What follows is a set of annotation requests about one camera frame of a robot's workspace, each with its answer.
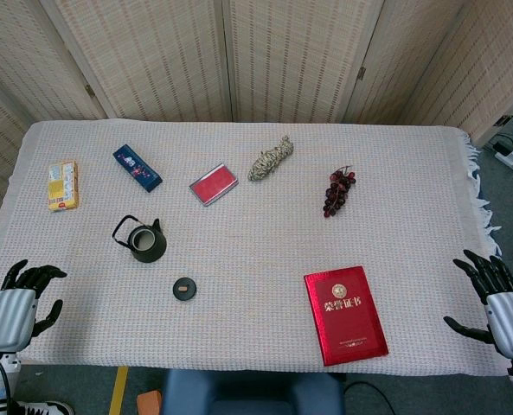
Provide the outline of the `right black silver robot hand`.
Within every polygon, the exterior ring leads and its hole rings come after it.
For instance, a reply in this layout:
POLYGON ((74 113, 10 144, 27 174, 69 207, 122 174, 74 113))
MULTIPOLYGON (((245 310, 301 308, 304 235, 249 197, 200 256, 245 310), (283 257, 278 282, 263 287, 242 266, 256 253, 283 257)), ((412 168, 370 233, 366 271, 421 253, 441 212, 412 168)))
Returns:
POLYGON ((456 333, 491 344, 499 354, 513 360, 513 276, 498 257, 484 258, 465 249, 467 260, 454 259, 453 263, 470 279, 488 321, 487 329, 466 327, 450 316, 445 323, 456 333))

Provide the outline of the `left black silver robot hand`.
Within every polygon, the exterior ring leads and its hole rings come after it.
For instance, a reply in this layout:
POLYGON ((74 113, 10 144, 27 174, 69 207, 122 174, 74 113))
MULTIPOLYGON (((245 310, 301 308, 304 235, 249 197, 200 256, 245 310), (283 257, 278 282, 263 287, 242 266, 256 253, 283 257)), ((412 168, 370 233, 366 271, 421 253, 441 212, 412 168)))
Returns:
POLYGON ((36 318, 42 293, 52 280, 67 274, 53 265, 27 268, 27 263, 23 259, 12 265, 0 288, 0 354, 23 351, 32 338, 51 328, 61 314, 63 301, 58 299, 45 318, 36 318))

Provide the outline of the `black teapot lid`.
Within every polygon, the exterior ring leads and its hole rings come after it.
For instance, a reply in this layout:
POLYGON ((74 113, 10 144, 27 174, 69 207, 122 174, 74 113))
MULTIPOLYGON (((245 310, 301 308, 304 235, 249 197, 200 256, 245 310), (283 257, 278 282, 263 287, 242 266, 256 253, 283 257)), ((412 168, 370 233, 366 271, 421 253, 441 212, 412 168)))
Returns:
POLYGON ((179 278, 173 285, 172 292, 179 301, 189 301, 196 294, 196 283, 191 278, 179 278))

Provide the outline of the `yellow floor tape strip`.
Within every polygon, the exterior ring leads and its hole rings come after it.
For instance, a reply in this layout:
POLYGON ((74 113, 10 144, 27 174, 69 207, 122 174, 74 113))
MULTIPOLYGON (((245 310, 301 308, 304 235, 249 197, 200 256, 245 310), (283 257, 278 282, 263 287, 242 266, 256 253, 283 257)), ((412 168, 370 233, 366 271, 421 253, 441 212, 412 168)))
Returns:
POLYGON ((117 368, 108 415, 121 415, 128 369, 127 366, 117 368))

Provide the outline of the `yellow snack box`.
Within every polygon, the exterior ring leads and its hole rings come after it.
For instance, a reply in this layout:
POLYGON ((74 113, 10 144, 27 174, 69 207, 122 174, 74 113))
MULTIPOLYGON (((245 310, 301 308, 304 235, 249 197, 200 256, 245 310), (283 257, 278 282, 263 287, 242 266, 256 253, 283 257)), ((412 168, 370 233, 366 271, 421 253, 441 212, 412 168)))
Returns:
POLYGON ((76 161, 50 164, 48 167, 48 208, 52 212, 79 206, 79 180, 76 161))

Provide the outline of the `orange block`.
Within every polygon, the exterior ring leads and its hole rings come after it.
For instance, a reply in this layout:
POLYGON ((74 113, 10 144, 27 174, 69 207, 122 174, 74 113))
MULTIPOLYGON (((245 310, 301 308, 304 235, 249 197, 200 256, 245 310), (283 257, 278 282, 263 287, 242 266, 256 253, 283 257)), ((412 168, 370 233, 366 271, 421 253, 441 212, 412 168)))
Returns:
POLYGON ((138 415, 160 415, 162 394, 158 390, 141 393, 137 396, 138 415))

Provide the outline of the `red certificate book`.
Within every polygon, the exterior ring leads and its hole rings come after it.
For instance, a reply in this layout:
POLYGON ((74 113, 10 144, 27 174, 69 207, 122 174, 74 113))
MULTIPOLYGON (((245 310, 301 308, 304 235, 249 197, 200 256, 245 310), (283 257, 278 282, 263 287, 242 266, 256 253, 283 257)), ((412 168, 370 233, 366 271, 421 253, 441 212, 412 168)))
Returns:
POLYGON ((362 266, 304 276, 326 367, 388 355, 362 266))

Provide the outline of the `dark blue patterned box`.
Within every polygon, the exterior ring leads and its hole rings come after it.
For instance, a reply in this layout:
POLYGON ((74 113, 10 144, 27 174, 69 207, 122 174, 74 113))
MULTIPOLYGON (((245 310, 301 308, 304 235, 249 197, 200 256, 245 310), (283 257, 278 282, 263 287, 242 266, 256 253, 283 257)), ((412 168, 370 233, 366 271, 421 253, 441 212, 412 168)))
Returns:
POLYGON ((162 183, 161 176, 128 144, 112 153, 114 159, 148 193, 162 183))

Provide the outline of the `dark red grape bunch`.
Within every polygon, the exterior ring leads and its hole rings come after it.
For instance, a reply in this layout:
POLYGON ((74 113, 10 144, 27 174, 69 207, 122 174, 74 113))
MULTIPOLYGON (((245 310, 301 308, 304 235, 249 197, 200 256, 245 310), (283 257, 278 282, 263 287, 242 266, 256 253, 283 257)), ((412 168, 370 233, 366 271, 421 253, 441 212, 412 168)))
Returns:
POLYGON ((325 191, 324 218, 330 218, 345 205, 348 193, 356 185, 356 173, 351 165, 342 166, 330 174, 329 187, 325 191))

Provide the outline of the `red ink pad tin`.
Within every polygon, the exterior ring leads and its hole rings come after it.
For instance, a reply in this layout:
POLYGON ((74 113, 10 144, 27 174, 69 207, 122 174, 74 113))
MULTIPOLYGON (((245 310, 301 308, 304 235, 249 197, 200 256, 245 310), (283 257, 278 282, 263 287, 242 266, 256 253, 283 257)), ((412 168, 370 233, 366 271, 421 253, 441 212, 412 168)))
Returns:
POLYGON ((189 185, 191 193, 205 207, 222 198, 238 184, 234 173, 221 163, 189 185))

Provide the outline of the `blue chair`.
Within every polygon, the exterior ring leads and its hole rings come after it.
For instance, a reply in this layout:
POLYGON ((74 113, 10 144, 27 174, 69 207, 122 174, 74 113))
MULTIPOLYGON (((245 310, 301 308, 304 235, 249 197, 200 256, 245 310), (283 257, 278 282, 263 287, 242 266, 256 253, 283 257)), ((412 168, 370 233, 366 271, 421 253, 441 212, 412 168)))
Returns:
POLYGON ((171 369, 162 393, 160 415, 345 415, 327 373, 171 369))

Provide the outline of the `white woven tablecloth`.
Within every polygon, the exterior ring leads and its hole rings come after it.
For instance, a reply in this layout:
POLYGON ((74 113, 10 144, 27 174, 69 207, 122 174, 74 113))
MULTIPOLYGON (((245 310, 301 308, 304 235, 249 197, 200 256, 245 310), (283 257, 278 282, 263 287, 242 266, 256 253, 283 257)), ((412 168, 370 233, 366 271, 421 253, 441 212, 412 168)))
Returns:
POLYGON ((453 332, 483 328, 484 308, 453 263, 497 247, 478 198, 475 149, 446 126, 157 123, 111 119, 33 124, 0 209, 0 285, 21 259, 67 276, 56 324, 23 357, 55 364, 324 370, 304 276, 360 265, 388 355, 341 373, 503 375, 492 347, 453 332), (128 144, 162 178, 146 192, 114 159, 128 144), (48 208, 48 167, 76 161, 79 206, 48 208), (189 185, 224 163, 238 184, 205 207, 189 185), (324 218, 330 174, 356 185, 324 218), (112 239, 126 216, 155 219, 165 254, 142 263, 112 239), (177 300, 179 278, 196 294, 177 300))

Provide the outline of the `beige woven folding screen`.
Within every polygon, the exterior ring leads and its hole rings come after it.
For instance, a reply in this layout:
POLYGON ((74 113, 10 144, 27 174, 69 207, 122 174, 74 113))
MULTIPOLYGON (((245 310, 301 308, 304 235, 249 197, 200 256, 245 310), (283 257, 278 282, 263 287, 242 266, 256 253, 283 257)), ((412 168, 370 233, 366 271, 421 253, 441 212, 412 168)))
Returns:
POLYGON ((513 115, 513 0, 0 0, 0 206, 26 130, 513 115))

